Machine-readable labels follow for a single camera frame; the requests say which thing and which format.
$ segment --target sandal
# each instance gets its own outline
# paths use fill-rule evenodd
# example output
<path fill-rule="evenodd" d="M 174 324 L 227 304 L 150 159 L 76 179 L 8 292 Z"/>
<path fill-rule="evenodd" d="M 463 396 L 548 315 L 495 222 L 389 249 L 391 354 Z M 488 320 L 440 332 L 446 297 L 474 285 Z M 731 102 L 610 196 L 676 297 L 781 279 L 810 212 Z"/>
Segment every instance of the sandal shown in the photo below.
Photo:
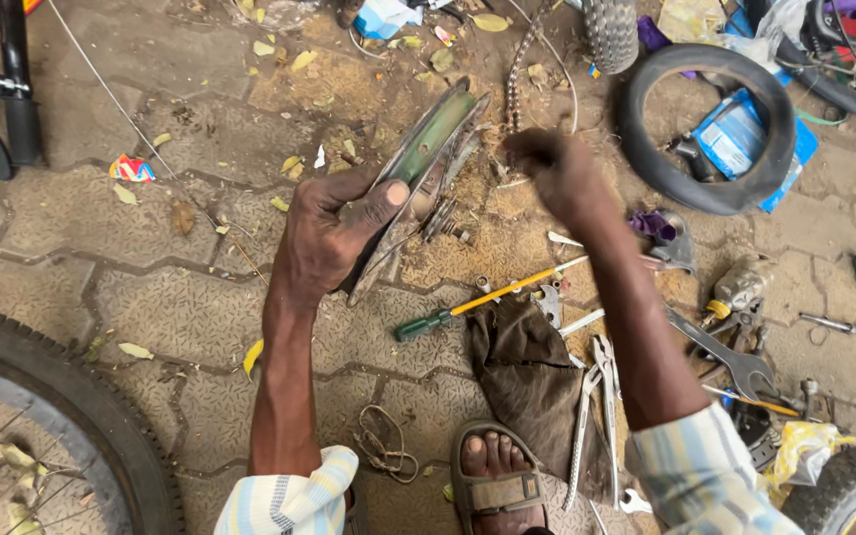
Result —
<path fill-rule="evenodd" d="M 531 464 L 532 468 L 511 472 L 500 476 L 497 480 L 488 476 L 465 475 L 461 466 L 461 448 L 464 440 L 471 435 L 483 437 L 488 431 L 511 437 L 511 441 L 524 453 L 524 459 Z M 544 496 L 543 479 L 540 477 L 540 470 L 537 469 L 536 458 L 517 434 L 497 422 L 485 420 L 469 422 L 461 426 L 455 434 L 455 441 L 451 444 L 451 486 L 455 492 L 458 517 L 461 519 L 465 535 L 474 535 L 474 524 L 471 522 L 473 515 L 493 515 L 534 506 L 543 507 L 544 524 L 547 526 L 550 524 L 547 521 L 547 499 Z"/>

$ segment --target shirt sleeve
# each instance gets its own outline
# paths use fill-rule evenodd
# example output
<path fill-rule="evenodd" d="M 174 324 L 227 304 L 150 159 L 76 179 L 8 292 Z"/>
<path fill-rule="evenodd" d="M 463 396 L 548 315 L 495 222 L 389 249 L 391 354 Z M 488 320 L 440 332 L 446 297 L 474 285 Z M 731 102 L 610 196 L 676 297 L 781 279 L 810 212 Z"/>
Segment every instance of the shirt sleeve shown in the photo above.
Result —
<path fill-rule="evenodd" d="M 308 478 L 249 476 L 237 481 L 226 500 L 215 535 L 341 535 L 343 494 L 359 468 L 359 457 L 344 445 L 323 448 L 322 466 Z"/>
<path fill-rule="evenodd" d="M 634 473 L 669 533 L 802 533 L 758 490 L 751 455 L 718 404 L 632 441 Z"/>

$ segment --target bicycle tire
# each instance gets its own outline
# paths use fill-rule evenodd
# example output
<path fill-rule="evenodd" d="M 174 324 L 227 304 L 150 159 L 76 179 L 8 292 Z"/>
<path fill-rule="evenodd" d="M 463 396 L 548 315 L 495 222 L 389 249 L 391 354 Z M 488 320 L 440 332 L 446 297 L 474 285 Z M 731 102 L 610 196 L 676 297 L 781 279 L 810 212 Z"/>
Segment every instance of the bicycle tire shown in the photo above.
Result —
<path fill-rule="evenodd" d="M 796 485 L 782 512 L 807 535 L 839 535 L 856 521 L 856 447 L 827 462 L 815 486 Z"/>
<path fill-rule="evenodd" d="M 184 532 L 180 490 L 166 453 L 141 411 L 100 370 L 0 314 L 0 380 L 0 401 L 24 407 L 83 467 L 109 531 Z M 37 404 L 33 409 L 29 399 Z"/>

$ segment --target rope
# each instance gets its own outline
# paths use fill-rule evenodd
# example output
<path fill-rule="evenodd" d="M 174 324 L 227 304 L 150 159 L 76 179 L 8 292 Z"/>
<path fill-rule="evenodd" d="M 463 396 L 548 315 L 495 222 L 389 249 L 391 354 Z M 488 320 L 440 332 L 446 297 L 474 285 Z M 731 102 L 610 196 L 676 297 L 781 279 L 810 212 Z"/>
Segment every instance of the rope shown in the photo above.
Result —
<path fill-rule="evenodd" d="M 385 445 L 378 439 L 378 436 L 375 435 L 363 422 L 363 417 L 365 416 L 365 411 L 368 409 L 377 410 L 381 412 L 381 414 L 388 419 L 389 422 L 395 426 L 395 429 L 398 430 L 398 442 L 400 443 L 398 451 L 388 451 L 385 448 Z M 398 422 L 392 418 L 388 412 L 385 411 L 384 408 L 378 405 L 369 405 L 363 408 L 362 412 L 359 413 L 359 427 L 363 429 L 363 434 L 358 435 L 356 433 L 352 433 L 352 436 L 356 439 L 356 444 L 359 446 L 359 449 L 363 451 L 365 456 L 368 458 L 369 464 L 372 467 L 385 470 L 388 472 L 388 475 L 392 476 L 392 478 L 401 483 L 408 484 L 415 480 L 415 478 L 419 477 L 419 460 L 415 458 L 415 456 L 410 453 L 405 453 L 405 435 L 401 432 L 401 426 L 398 425 Z M 369 451 L 365 444 L 372 444 L 376 449 L 376 453 Z M 392 457 L 398 458 L 398 466 L 394 467 L 389 464 Z M 409 458 L 412 460 L 412 463 L 415 463 L 415 470 L 412 472 L 412 477 L 408 479 L 401 478 L 398 474 L 401 473 L 401 468 L 405 465 L 405 458 Z"/>

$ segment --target black rubber tube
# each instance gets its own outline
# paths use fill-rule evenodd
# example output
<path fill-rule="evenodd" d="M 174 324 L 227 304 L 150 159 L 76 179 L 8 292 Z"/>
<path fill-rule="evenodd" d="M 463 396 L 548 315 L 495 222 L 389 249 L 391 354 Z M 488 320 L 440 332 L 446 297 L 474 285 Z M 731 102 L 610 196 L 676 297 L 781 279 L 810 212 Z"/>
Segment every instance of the black rubber tube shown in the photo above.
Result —
<path fill-rule="evenodd" d="M 656 83 L 682 70 L 725 74 L 749 90 L 766 125 L 767 140 L 761 155 L 737 180 L 700 183 L 666 159 L 649 138 L 643 123 L 646 97 Z M 781 83 L 742 54 L 711 45 L 673 45 L 649 56 L 620 101 L 619 132 L 623 151 L 639 178 L 673 201 L 714 215 L 742 213 L 781 188 L 791 167 L 796 135 L 791 99 Z"/>

